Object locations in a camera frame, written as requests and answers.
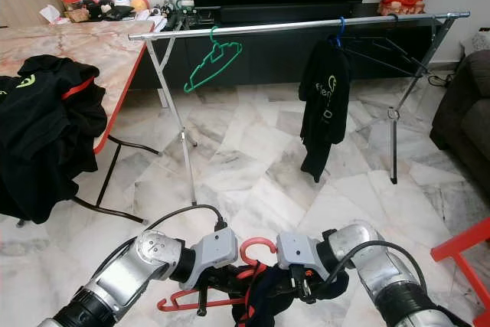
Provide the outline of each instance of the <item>red chair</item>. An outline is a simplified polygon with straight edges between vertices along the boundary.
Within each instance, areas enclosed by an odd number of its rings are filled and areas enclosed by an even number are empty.
[[[490,239],[490,217],[430,251],[436,262],[452,257],[483,302],[486,310],[473,321],[475,327],[490,326],[490,293],[461,253],[487,239]]]

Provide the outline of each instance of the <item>cushion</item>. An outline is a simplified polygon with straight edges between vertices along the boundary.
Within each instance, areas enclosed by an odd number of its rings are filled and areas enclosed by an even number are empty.
[[[490,160],[490,99],[476,102],[462,119],[461,128],[478,150]]]
[[[465,48],[466,56],[469,56],[476,51],[490,50],[490,32],[477,32],[474,36],[464,40],[461,45]]]
[[[480,94],[490,97],[490,50],[476,51],[466,58],[465,63]]]

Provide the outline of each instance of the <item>blue hanger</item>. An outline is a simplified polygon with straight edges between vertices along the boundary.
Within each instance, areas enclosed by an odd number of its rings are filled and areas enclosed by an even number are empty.
[[[335,37],[335,41],[337,41],[337,46],[338,47],[341,47],[342,46],[342,43],[340,41],[340,38],[341,36],[344,34],[344,31],[345,31],[345,18],[344,17],[340,17],[340,20],[342,22],[342,26],[340,28],[340,31],[339,33],[337,34],[337,36]]]
[[[189,77],[190,86],[188,85],[188,83],[186,83],[184,85],[184,91],[186,93],[190,93],[191,91],[193,91],[196,88],[198,88],[199,86],[205,84],[209,80],[212,80],[218,74],[220,74],[225,69],[227,69],[228,66],[235,59],[237,59],[238,55],[240,55],[240,53],[243,50],[243,45],[240,42],[227,42],[226,44],[220,44],[219,42],[217,42],[216,40],[214,40],[214,38],[213,38],[213,31],[216,28],[217,28],[217,26],[214,26],[211,29],[211,33],[209,34],[209,38],[211,39],[211,42],[213,43],[213,49],[211,50],[211,52],[208,55],[206,55],[204,57],[202,63],[200,63],[196,67],[196,69],[194,69],[194,72],[192,72],[191,76]],[[217,72],[214,72],[212,75],[210,75],[209,77],[205,78],[201,82],[197,82],[197,83],[194,82],[194,78],[195,78],[196,74],[198,73],[198,71],[201,70],[206,64],[214,64],[218,60],[220,60],[224,56],[225,50],[231,50],[231,51],[233,51],[233,55],[230,58],[230,60],[224,66],[222,66],[220,70],[218,70]]]

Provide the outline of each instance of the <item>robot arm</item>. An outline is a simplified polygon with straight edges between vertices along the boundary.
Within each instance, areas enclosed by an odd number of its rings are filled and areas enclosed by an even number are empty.
[[[145,292],[150,280],[181,282],[192,289],[202,271],[238,258],[237,238],[226,227],[203,237],[191,249],[180,240],[144,231],[129,249],[78,290],[68,306],[39,327],[112,327]]]
[[[325,232],[322,242],[297,233],[281,233],[277,238],[278,265],[290,270],[291,285],[298,290],[298,297],[315,302],[315,298],[322,297],[317,293],[319,289],[310,289],[306,270],[315,271],[320,285],[326,285],[332,266],[356,246],[373,240],[383,238],[368,224]],[[181,240],[145,231],[80,288],[68,306],[39,327],[112,327],[144,293],[150,280],[170,278],[182,289],[193,289],[208,270],[223,270],[226,278],[224,267],[235,262],[237,256],[237,239],[229,227],[207,235],[191,249],[185,248]],[[386,247],[365,247],[351,258],[348,267],[356,268],[388,327],[454,327],[405,264]]]
[[[340,261],[359,244],[383,240],[368,224],[334,232],[328,243]],[[386,247],[366,247],[351,258],[364,288],[389,327],[453,327],[437,309],[407,266]]]

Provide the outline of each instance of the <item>dark clothing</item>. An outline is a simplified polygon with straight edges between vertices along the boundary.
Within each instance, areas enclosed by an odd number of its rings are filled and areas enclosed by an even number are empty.
[[[71,179],[97,170],[93,139],[106,128],[99,70],[30,57],[21,77],[0,77],[0,212],[40,224],[72,198]]]
[[[332,143],[345,136],[351,74],[344,52],[329,41],[315,46],[299,85],[306,101],[301,138],[308,154],[301,170],[319,182]]]
[[[327,271],[332,272],[337,263],[332,267],[327,266]],[[299,297],[297,289],[277,293],[278,286],[286,281],[290,285],[290,270],[281,270],[276,264],[274,267],[267,267],[266,270],[257,274],[257,267],[252,276],[250,287],[246,294],[246,304],[235,304],[231,314],[236,322],[236,327],[274,327],[276,324],[274,317],[288,309],[292,301]],[[335,299],[345,292],[349,283],[348,274],[342,270],[338,273],[335,281],[326,286],[325,283],[314,282],[310,279],[312,298],[318,300]],[[229,294],[230,299],[236,299],[242,295]]]

